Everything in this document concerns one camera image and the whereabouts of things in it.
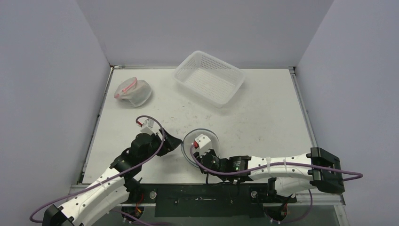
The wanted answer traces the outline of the white mesh laundry bag blue zipper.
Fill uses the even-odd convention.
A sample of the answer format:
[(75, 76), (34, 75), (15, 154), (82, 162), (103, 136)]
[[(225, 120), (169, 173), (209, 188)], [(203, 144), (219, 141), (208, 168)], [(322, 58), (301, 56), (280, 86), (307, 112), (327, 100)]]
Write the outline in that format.
[(183, 138), (183, 142), (180, 146), (183, 157), (193, 167), (199, 168), (189, 153), (189, 149), (194, 144), (194, 142), (196, 143), (197, 148), (194, 148), (193, 153), (197, 151), (199, 152), (200, 156), (203, 156), (212, 149), (215, 151), (216, 156), (219, 156), (220, 142), (216, 133), (205, 128), (194, 129), (185, 135), (185, 137)]

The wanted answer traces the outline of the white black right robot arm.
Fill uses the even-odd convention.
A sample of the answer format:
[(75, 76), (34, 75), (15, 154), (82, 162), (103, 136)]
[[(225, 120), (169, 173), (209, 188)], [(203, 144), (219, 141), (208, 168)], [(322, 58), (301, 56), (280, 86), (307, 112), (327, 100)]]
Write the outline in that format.
[(345, 191), (340, 159), (319, 147), (289, 157), (218, 158), (214, 150), (201, 156), (194, 147), (190, 148), (190, 154), (202, 173), (223, 181), (239, 184), (267, 179), (271, 186), (266, 188), (266, 196), (272, 202), (311, 189), (328, 194)]

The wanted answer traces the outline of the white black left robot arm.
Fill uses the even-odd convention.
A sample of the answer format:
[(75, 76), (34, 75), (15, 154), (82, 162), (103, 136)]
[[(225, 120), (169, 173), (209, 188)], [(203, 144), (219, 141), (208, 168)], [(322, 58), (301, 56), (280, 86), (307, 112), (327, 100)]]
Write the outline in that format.
[(165, 130), (140, 133), (86, 189), (60, 206), (52, 204), (44, 213), (43, 226), (90, 226), (114, 207), (124, 202), (140, 202), (144, 190), (134, 177), (152, 156), (164, 156), (182, 144)]

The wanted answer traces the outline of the white mesh bag pink zipper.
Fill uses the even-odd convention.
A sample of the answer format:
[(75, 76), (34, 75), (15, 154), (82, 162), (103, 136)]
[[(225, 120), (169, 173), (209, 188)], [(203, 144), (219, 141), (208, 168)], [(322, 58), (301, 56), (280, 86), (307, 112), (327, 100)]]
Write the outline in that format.
[(117, 87), (114, 98), (132, 107), (140, 107), (150, 98), (151, 94), (152, 89), (146, 81), (132, 77)]

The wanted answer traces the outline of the white plastic basket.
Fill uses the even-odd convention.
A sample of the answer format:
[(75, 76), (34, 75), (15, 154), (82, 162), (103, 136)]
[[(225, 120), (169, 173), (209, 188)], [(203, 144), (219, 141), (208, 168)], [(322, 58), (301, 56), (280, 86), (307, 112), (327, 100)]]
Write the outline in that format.
[(232, 99), (245, 77), (241, 69), (202, 51), (191, 53), (173, 72), (179, 85), (218, 108)]

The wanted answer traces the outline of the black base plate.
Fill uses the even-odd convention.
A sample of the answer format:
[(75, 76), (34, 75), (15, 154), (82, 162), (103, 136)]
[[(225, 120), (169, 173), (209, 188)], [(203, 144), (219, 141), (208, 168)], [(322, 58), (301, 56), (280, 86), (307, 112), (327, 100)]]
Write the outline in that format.
[(297, 198), (268, 195), (267, 184), (142, 184), (125, 204), (154, 205), (156, 217), (233, 217), (262, 218), (261, 206), (278, 210)]

